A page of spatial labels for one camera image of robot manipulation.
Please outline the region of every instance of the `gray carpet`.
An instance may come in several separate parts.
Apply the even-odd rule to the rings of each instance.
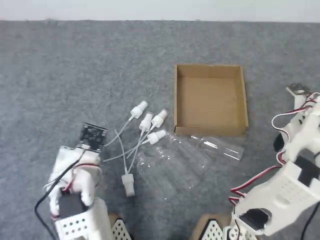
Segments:
[[[289,83],[320,90],[320,24],[184,21],[0,22],[0,236],[50,239],[33,213],[61,145],[74,146],[82,122],[119,129],[131,107],[168,108],[173,125],[174,64],[244,67],[249,129],[241,162],[215,160],[199,187],[169,203],[126,198],[121,160],[102,165],[110,212],[136,240],[185,240],[204,213],[232,210],[229,189],[275,163],[271,118],[291,110]],[[289,118],[282,118],[285,124]],[[134,121],[123,134],[137,140]],[[105,157],[119,152],[114,146]],[[48,205],[41,213],[50,222]],[[311,209],[266,239],[297,240]],[[306,239],[320,238],[320,213]]]

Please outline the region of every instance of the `cardboard box flap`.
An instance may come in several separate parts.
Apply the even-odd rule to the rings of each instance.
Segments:
[[[192,127],[192,126],[175,126],[174,132],[176,134],[183,135],[195,135],[195,136],[221,136],[221,137],[232,137],[242,136],[246,132],[247,127]]]

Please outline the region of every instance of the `black circuit board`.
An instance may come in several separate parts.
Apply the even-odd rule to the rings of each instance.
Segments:
[[[87,145],[90,147],[89,150],[100,153],[104,147],[106,135],[107,129],[90,123],[84,123],[77,147],[82,148],[83,145]]]

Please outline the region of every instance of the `white spray cap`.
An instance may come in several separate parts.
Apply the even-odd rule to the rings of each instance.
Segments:
[[[148,107],[148,102],[147,101],[142,101],[138,106],[135,106],[131,111],[130,114],[132,117],[138,119],[140,118],[140,116],[142,115],[142,113],[144,112],[144,110],[146,110],[146,108]]]
[[[166,130],[160,130],[153,133],[150,133],[148,136],[148,141],[151,145],[159,142],[160,139],[162,139],[164,136],[166,136]]]
[[[169,113],[167,109],[162,109],[158,115],[154,116],[154,118],[151,120],[151,123],[157,128],[160,128],[168,114]]]
[[[151,127],[151,119],[153,117],[153,113],[152,112],[147,112],[146,115],[144,116],[144,119],[141,121],[139,129],[141,131],[149,131],[150,127]]]
[[[122,183],[124,185],[125,194],[127,197],[132,197],[136,194],[134,182],[134,175],[132,173],[122,175]]]

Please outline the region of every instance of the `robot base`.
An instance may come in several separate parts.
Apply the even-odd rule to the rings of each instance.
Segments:
[[[237,227],[231,227],[231,214],[204,214],[194,228],[190,240],[237,240],[237,234],[230,234],[230,231],[237,231]],[[247,232],[239,237],[239,240],[262,240]]]

